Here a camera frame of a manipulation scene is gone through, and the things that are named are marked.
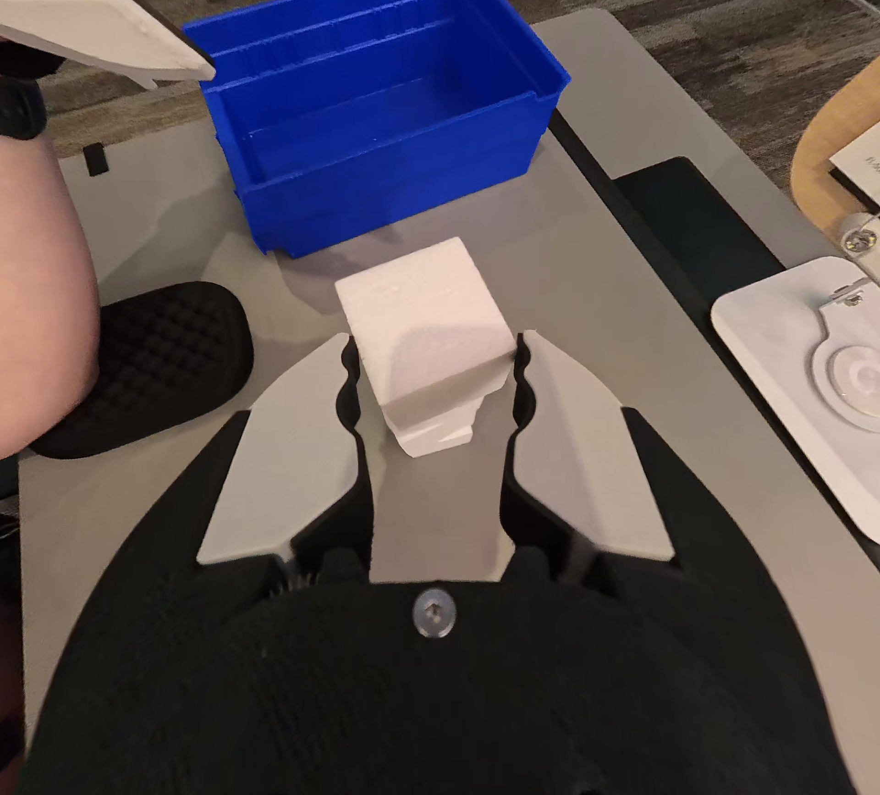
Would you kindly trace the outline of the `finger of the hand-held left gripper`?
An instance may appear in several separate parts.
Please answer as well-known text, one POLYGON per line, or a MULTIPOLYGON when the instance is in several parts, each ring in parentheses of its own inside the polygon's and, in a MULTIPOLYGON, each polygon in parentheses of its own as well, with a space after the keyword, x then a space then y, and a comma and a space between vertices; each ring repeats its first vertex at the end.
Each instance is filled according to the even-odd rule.
POLYGON ((1 32, 148 89, 215 76, 210 55, 145 0, 1 0, 1 32))

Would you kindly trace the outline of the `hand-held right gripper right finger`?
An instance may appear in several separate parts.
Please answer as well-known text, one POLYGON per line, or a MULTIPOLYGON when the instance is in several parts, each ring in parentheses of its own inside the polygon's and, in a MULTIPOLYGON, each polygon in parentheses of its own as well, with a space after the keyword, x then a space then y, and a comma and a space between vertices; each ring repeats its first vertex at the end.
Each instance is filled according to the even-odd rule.
POLYGON ((669 563, 675 550, 624 407, 535 330, 517 339, 516 424, 505 452, 500 524, 535 547, 552 580, 580 581, 600 554, 669 563))

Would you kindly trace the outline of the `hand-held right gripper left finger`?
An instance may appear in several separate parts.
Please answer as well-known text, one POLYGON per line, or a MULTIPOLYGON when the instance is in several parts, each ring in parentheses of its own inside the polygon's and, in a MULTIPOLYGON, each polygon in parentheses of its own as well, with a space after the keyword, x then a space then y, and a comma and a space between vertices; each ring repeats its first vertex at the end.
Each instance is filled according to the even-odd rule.
POLYGON ((339 333, 255 401, 196 554, 202 566, 269 557, 316 578, 347 548, 369 572, 374 506, 358 433, 360 365, 339 333))

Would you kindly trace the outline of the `white hard foam cube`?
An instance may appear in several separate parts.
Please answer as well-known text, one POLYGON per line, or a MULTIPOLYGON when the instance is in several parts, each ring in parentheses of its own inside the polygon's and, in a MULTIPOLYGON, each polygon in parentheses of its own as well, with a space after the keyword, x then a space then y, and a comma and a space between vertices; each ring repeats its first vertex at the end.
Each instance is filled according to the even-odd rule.
POLYGON ((373 393, 398 435, 499 391, 516 341, 459 237, 335 283, 373 393))
POLYGON ((403 452, 416 459, 470 443, 481 403, 478 399, 409 427, 386 422, 403 452))

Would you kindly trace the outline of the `person's left forearm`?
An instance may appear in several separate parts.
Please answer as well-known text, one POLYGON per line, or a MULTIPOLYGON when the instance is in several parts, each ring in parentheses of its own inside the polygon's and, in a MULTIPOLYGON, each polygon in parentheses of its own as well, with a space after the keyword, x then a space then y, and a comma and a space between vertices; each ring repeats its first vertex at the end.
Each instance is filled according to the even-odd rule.
POLYGON ((25 450, 98 377, 94 263, 47 135, 1 138, 1 456, 25 450))

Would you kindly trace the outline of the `black wrist watch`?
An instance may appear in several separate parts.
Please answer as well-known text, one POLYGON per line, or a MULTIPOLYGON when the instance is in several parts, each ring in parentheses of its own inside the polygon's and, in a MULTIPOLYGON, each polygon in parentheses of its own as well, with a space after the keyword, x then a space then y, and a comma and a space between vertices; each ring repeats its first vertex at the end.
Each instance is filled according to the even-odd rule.
POLYGON ((38 85, 39 52, 11 41, 1 42, 1 135, 18 141, 37 138, 47 126, 38 85))

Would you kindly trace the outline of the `black padded wrist rest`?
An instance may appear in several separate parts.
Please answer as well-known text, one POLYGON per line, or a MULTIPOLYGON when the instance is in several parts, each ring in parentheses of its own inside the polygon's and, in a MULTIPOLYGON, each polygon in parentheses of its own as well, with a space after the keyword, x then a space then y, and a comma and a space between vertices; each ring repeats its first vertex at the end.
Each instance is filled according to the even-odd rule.
POLYGON ((190 422, 234 399, 253 361, 246 311, 220 284, 178 283, 105 305, 92 392, 30 450, 90 458, 190 422))

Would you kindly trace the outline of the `blue plastic bin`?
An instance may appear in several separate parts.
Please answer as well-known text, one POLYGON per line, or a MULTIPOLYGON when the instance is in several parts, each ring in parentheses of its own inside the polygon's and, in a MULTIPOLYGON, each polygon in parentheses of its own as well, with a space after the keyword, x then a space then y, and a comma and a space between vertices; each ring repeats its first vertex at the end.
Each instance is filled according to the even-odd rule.
POLYGON ((508 0, 269 0, 183 31, 253 242, 294 259, 525 174, 571 80, 508 0))

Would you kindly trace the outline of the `printed instruction sheet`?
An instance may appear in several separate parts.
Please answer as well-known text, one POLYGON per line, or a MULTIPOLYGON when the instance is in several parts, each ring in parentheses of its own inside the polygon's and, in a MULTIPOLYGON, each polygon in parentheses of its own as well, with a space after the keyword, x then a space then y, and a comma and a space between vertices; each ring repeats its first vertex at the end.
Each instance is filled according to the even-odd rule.
POLYGON ((864 204, 879 205, 879 122, 830 157, 831 175, 864 204))

